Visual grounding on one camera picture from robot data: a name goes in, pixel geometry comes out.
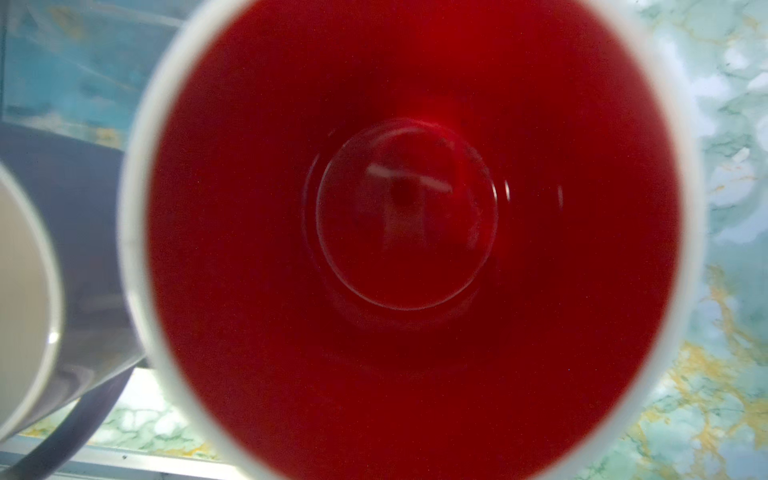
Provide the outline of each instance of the white mug rim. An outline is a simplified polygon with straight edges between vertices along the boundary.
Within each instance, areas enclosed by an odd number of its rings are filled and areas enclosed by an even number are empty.
[[[154,308],[146,255],[146,206],[150,172],[171,107],[197,65],[200,54],[247,7],[259,0],[209,0],[196,10],[163,55],[134,121],[125,154],[118,204],[118,253],[128,305],[139,338],[170,400],[215,445],[224,458],[255,478],[286,480],[277,470],[250,455],[207,411],[184,381],[171,354]],[[703,269],[706,233],[703,174],[690,129],[690,105],[681,104],[664,60],[650,46],[650,36],[609,0],[576,0],[617,38],[654,94],[666,122],[676,159],[682,235],[673,289],[662,327],[647,359],[616,406],[578,444],[556,462],[533,474],[536,480],[570,478],[599,458],[642,410],[647,394],[671,364],[687,328],[697,281]]]

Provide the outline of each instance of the white rim of gray mug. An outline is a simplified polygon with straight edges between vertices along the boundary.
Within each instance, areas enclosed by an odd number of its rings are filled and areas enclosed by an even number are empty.
[[[134,323],[150,361],[170,400],[195,428],[218,447],[222,456],[255,478],[285,477],[246,449],[207,411],[184,381],[157,319],[147,270],[146,207],[154,155],[164,124],[187,78],[218,35],[240,13],[259,0],[208,0],[194,13],[165,52],[144,92],[128,144],[121,175],[118,246],[123,284]],[[570,478],[598,459],[641,413],[648,393],[671,364],[685,334],[703,268],[706,206],[698,149],[690,129],[690,105],[675,95],[679,86],[664,68],[652,39],[622,8],[609,0],[576,0],[621,41],[654,93],[674,144],[680,179],[682,241],[674,286],[664,322],[645,363],[617,405],[593,430],[556,462],[533,474],[536,480]]]
[[[65,320],[64,284],[59,274],[60,270],[58,269],[58,261],[56,260],[53,243],[38,211],[2,161],[0,161],[0,185],[8,188],[8,192],[27,220],[27,225],[32,236],[35,238],[36,247],[40,253],[45,272],[46,289],[48,291],[48,333],[40,366],[22,401],[6,421],[0,424],[0,442],[2,442],[5,437],[16,431],[18,424],[30,413],[45,390],[48,380],[53,375]]]

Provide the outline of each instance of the red inner wall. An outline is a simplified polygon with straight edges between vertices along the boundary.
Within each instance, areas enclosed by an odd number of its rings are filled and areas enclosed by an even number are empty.
[[[449,321],[381,333],[329,293],[301,199],[332,131],[393,117],[443,124],[482,155],[499,224],[464,300],[410,313]],[[168,342],[221,425],[293,478],[544,468],[634,378],[676,268],[664,122],[618,41],[571,2],[262,0],[200,60],[155,168]]]

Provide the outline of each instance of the marble surface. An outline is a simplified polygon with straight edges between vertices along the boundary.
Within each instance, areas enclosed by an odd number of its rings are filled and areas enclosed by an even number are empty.
[[[576,478],[768,479],[768,1],[616,1],[653,32],[694,101],[707,270],[685,343],[642,415]],[[123,147],[154,62],[196,4],[13,0],[3,118]],[[50,74],[62,84],[46,91]],[[45,436],[63,416],[24,434]],[[218,458],[143,369],[91,443]]]

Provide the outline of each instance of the cup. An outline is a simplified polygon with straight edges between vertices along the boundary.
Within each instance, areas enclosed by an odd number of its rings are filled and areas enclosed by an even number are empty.
[[[701,174],[602,0],[204,4],[119,249],[161,384],[256,478],[566,478],[685,330]]]

